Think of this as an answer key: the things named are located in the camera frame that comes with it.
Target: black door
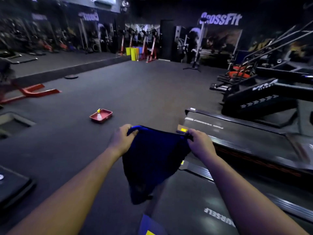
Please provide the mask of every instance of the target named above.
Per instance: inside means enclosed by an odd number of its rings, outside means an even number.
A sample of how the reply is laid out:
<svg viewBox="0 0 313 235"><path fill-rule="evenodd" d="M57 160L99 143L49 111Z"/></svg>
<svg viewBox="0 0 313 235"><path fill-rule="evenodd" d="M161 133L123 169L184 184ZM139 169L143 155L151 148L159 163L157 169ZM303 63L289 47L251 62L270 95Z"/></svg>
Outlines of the black door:
<svg viewBox="0 0 313 235"><path fill-rule="evenodd" d="M175 37L173 20L161 20L160 25L160 59L171 59L172 44Z"/></svg>

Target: dark blue towel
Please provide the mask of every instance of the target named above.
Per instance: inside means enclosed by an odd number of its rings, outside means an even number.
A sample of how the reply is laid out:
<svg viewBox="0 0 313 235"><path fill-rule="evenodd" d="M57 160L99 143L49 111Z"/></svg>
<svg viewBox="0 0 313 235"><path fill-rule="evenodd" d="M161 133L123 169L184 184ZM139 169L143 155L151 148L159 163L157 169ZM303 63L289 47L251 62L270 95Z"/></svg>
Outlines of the dark blue towel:
<svg viewBox="0 0 313 235"><path fill-rule="evenodd" d="M131 201L141 204L154 188L173 175L190 153L187 135L167 133L144 126L138 130L130 149L123 155L124 172L130 185Z"/></svg>

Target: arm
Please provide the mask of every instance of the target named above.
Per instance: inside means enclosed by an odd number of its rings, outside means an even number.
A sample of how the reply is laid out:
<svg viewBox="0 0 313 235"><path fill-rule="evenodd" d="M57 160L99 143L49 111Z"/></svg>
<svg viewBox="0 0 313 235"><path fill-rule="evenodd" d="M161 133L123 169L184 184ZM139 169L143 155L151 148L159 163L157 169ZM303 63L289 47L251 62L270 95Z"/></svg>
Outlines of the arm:
<svg viewBox="0 0 313 235"><path fill-rule="evenodd" d="M8 235L78 234L106 175L114 162L127 152L138 133L126 136L130 127L119 128L102 154L41 203Z"/></svg>
<svg viewBox="0 0 313 235"><path fill-rule="evenodd" d="M295 221L216 155L211 139L190 129L192 152L210 171L214 182L242 235L308 235Z"/></svg>

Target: air conditioner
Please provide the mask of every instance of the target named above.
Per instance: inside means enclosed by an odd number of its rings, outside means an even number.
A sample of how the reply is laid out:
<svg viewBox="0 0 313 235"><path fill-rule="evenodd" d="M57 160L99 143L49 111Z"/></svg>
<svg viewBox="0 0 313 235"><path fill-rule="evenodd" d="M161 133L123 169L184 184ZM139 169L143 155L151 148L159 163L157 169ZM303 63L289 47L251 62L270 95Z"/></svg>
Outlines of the air conditioner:
<svg viewBox="0 0 313 235"><path fill-rule="evenodd" d="M95 0L95 2L104 3L110 6L113 6L116 4L116 0Z"/></svg>

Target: black disc on floor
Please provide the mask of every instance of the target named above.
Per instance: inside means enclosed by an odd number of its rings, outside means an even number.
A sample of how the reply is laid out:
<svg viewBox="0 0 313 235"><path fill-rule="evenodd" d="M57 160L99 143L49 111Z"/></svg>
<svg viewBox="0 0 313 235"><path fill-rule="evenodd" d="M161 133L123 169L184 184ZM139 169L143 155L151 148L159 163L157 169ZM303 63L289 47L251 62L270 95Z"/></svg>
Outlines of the black disc on floor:
<svg viewBox="0 0 313 235"><path fill-rule="evenodd" d="M78 78L78 76L76 76L76 75L68 75L68 76L65 76L64 78L65 79L76 79L76 78Z"/></svg>

